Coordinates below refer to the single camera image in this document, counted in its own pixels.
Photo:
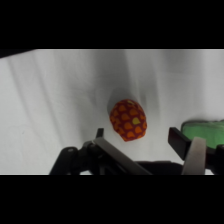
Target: green sponge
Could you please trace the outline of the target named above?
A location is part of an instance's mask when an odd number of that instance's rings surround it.
[[[217,145],[224,144],[224,121],[185,123],[182,133],[190,140],[194,137],[204,138],[208,147],[216,149]]]

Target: black frame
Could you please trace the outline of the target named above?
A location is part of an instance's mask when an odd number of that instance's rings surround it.
[[[31,50],[34,50],[34,49],[0,49],[0,58],[24,53]]]

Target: white surface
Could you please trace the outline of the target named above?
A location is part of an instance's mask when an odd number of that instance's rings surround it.
[[[169,127],[224,119],[223,61],[223,50],[46,49],[0,59],[0,174],[48,174],[62,148],[80,148],[100,127],[133,160],[180,163]],[[128,94],[148,131],[125,143],[107,107]]]

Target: green object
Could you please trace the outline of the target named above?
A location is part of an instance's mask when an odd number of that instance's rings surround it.
[[[224,144],[224,121],[185,123],[182,133],[190,140],[194,137],[204,138],[208,147],[216,149],[217,145]]]

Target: white table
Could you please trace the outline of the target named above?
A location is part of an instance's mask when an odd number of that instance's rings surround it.
[[[169,127],[224,119],[223,61],[224,50],[43,49],[0,59],[0,174],[48,174],[62,148],[80,148],[101,127],[135,161],[182,163]],[[108,108],[131,96],[148,131],[125,143]]]

